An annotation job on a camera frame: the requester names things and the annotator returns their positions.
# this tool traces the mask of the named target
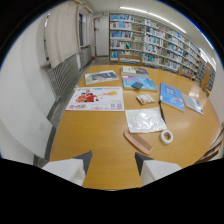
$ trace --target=chair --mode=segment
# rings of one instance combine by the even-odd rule
[[[120,58],[129,58],[132,60],[129,60],[130,62],[128,63],[122,63]],[[134,56],[134,55],[126,55],[126,54],[119,54],[118,55],[118,64],[119,65],[136,65],[134,62],[134,60],[139,60],[139,66],[142,66],[142,57],[140,56]]]
[[[210,91],[208,89],[206,89],[206,82],[204,80],[201,80],[201,83],[200,83],[200,87],[202,89],[202,91],[206,94],[207,97],[209,97],[210,95]]]
[[[219,149],[223,145],[223,140],[224,140],[223,133],[224,133],[224,121],[222,122],[222,130],[221,130],[218,138],[216,139],[215,143],[196,163],[194,163],[194,165],[199,164],[199,163],[208,162],[209,160],[214,158],[219,153]]]
[[[192,75],[190,75],[187,72],[184,72],[182,70],[178,70],[177,75],[192,80]]]

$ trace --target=book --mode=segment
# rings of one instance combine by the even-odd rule
[[[149,73],[144,68],[136,68],[129,66],[121,67],[121,75],[125,76],[138,76],[138,77],[149,77]]]
[[[114,81],[118,79],[119,77],[115,74],[113,70],[85,74],[86,85]]]
[[[160,100],[178,110],[185,111],[184,102],[179,89],[161,82]]]
[[[122,80],[123,80],[124,89],[134,89],[132,85],[135,82],[139,82],[143,84],[143,86],[141,87],[141,90],[151,90],[151,91],[158,90],[158,87],[150,78],[137,77],[137,76],[122,76]]]
[[[185,103],[186,107],[198,112],[199,114],[203,114],[201,106],[197,100],[195,100],[194,98],[192,98],[190,96],[187,96],[184,93],[181,93],[181,95],[184,99],[184,103]]]

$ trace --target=clear plastic sheet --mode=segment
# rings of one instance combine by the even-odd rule
[[[143,110],[125,110],[131,133],[149,133],[166,130],[159,107]]]

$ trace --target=white wall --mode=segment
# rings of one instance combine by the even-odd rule
[[[40,16],[27,28],[23,33],[21,46],[21,63],[28,88],[46,117],[55,102],[47,73],[40,68],[40,65],[46,61],[44,24],[47,14],[48,12]]]
[[[108,15],[96,20],[96,53],[98,56],[108,55]]]
[[[3,158],[33,165],[34,154],[21,145],[0,119],[0,153]]]
[[[224,121],[224,70],[217,54],[215,54],[214,59],[216,61],[216,75],[209,99],[221,124]]]
[[[0,71],[0,133],[1,138],[8,136],[1,142],[3,158],[28,164],[34,154],[44,158],[52,129],[46,115],[54,97],[39,69],[41,60],[45,60],[42,33],[38,32],[43,16],[16,40]]]

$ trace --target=magazine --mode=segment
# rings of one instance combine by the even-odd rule
[[[160,100],[178,110],[185,111],[184,102],[179,89],[161,82]]]
[[[185,103],[186,107],[198,112],[199,114],[203,114],[201,106],[197,100],[195,100],[194,98],[192,98],[190,96],[185,95],[184,93],[181,93],[181,95],[184,99],[184,103]]]
[[[138,77],[149,77],[149,73],[144,68],[136,68],[129,66],[121,67],[121,75],[125,76],[138,76]]]
[[[135,82],[142,83],[143,86],[140,90],[157,91],[158,88],[150,78],[136,77],[136,76],[122,76],[124,89],[134,89],[132,85]]]
[[[78,87],[66,110],[124,111],[122,87]]]
[[[113,70],[85,74],[86,85],[114,81],[118,79],[119,77],[115,74]]]

